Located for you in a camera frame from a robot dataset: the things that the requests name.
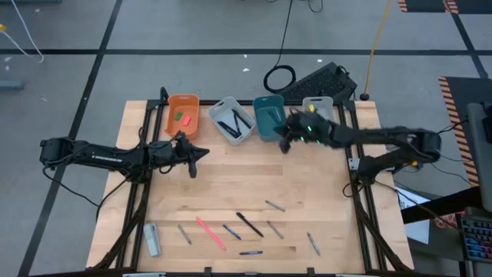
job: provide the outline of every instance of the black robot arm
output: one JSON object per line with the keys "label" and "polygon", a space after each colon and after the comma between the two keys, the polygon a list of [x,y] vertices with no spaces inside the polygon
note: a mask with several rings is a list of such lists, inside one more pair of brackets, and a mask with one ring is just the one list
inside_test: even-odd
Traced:
{"label": "black robot arm", "polygon": [[291,110],[286,124],[275,131],[282,136],[280,147],[288,153],[291,142],[316,142],[334,149],[350,147],[354,144],[388,144],[399,149],[387,154],[359,160],[357,180],[364,185],[375,182],[376,175],[382,170],[401,169],[412,161],[428,163],[440,158],[440,136],[422,128],[379,128],[357,130],[339,125],[321,117],[316,111],[300,112]]}
{"label": "black robot arm", "polygon": [[196,161],[209,153],[208,149],[193,146],[181,132],[171,141],[152,142],[129,150],[69,138],[43,140],[41,147],[39,160],[45,167],[55,168],[72,163],[88,165],[118,171],[130,182],[144,182],[148,169],[168,167],[171,170],[181,163],[188,163],[190,176],[195,178]]}

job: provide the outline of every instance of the silver pen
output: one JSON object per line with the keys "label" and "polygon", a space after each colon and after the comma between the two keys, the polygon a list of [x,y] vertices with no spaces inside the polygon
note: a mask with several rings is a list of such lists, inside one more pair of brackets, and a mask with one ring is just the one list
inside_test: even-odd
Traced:
{"label": "silver pen", "polygon": [[186,235],[186,232],[183,230],[183,227],[181,227],[181,225],[178,225],[178,229],[179,229],[179,232],[181,232],[181,234],[184,236],[184,239],[186,239],[188,244],[191,244],[191,240],[188,237],[188,235]]}
{"label": "silver pen", "polygon": [[275,226],[271,222],[267,220],[267,223],[281,239],[284,239],[284,236],[277,230],[277,228],[275,228]]}
{"label": "silver pen", "polygon": [[321,255],[320,249],[317,247],[316,242],[314,242],[313,237],[311,236],[311,234],[309,232],[307,232],[307,237],[311,241],[311,244],[313,245],[314,250],[316,251],[316,254]]}
{"label": "silver pen", "polygon": [[277,205],[275,203],[272,203],[272,202],[270,202],[268,200],[265,200],[264,202],[267,203],[267,204],[269,204],[270,206],[276,208],[277,210],[281,210],[282,212],[285,212],[285,209],[284,208],[280,207],[279,205]]}

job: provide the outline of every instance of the yellow cable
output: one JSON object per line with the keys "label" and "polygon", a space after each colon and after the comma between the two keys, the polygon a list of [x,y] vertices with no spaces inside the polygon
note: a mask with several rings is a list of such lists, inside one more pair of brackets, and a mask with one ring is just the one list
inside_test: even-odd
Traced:
{"label": "yellow cable", "polygon": [[381,21],[381,25],[377,30],[376,38],[374,39],[374,43],[372,44],[371,56],[369,58],[369,66],[367,67],[367,76],[366,76],[366,86],[364,87],[364,94],[367,94],[367,88],[369,88],[369,83],[371,83],[371,69],[372,69],[372,58],[374,57],[374,50],[376,50],[377,42],[379,41],[379,37],[381,36],[381,31],[383,30],[384,24],[386,23],[387,15],[389,14],[392,0],[387,0],[386,10],[384,10],[383,20]]}

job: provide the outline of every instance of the gray floor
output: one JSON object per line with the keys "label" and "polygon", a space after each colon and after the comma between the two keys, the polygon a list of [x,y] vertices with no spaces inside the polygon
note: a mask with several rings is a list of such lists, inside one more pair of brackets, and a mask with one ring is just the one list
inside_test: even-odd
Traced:
{"label": "gray floor", "polygon": [[[40,48],[96,49],[114,3],[64,0],[60,5],[23,5],[21,12]],[[307,2],[294,1],[285,48],[369,49],[385,3],[325,1],[323,12],[313,14]],[[287,10],[286,0],[123,0],[108,48],[278,48]],[[461,18],[475,48],[491,50],[492,15]],[[32,48],[10,5],[0,5],[0,23],[22,47]],[[14,47],[0,36],[0,48]],[[449,14],[402,13],[396,0],[379,48],[466,49]],[[328,62],[343,65],[359,84],[360,94],[368,59],[366,55],[284,55],[281,64],[293,66],[298,78]],[[492,74],[492,57],[480,59]],[[0,93],[4,130],[0,135],[0,269],[4,276],[17,275],[50,184],[41,174],[38,144],[68,134],[94,60],[93,55],[47,55],[44,63],[37,64],[21,55],[0,55],[1,79],[28,81],[21,92]],[[125,102],[157,98],[162,85],[171,94],[195,93],[202,99],[268,95],[262,80],[276,60],[276,55],[106,55],[78,139],[114,145]],[[442,75],[478,77],[467,56],[376,56],[370,94],[381,124],[435,131],[449,125],[437,82]],[[272,78],[280,87],[288,76],[277,73]],[[459,157],[453,135],[444,134],[443,140],[443,154]],[[437,166],[465,176],[460,163],[444,160]],[[63,182],[98,202],[106,176],[103,170],[71,165]],[[396,180],[435,195],[468,187],[431,166],[415,174],[399,173]],[[82,270],[94,226],[95,208],[61,189],[31,274]],[[448,263],[443,269],[427,256],[414,253],[414,258],[422,271],[456,273]]]}

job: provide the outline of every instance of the orange and black striped tape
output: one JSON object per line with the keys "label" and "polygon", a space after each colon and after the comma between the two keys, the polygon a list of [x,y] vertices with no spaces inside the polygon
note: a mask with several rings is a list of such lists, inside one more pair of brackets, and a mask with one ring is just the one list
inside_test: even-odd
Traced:
{"label": "orange and black striped tape", "polygon": [[446,9],[446,12],[452,12],[455,14],[459,14],[458,6],[456,5],[456,2],[454,0],[443,0],[444,3],[444,8]]}
{"label": "orange and black striped tape", "polygon": [[[440,90],[443,93],[444,102],[446,103],[447,114],[452,123],[459,123],[460,117],[456,110],[456,105],[454,104],[453,95],[449,89],[449,84],[447,83],[446,77],[439,77]],[[467,171],[468,181],[472,186],[478,186],[478,174],[475,164],[472,161],[470,148],[468,147],[467,138],[464,135],[463,127],[457,125],[454,129],[454,136],[458,143],[458,148],[460,149],[461,158],[463,159],[464,168]]]}
{"label": "orange and black striped tape", "polygon": [[407,2],[405,0],[398,0],[398,4],[400,6],[400,10],[402,12],[407,12],[408,9],[407,9]]}

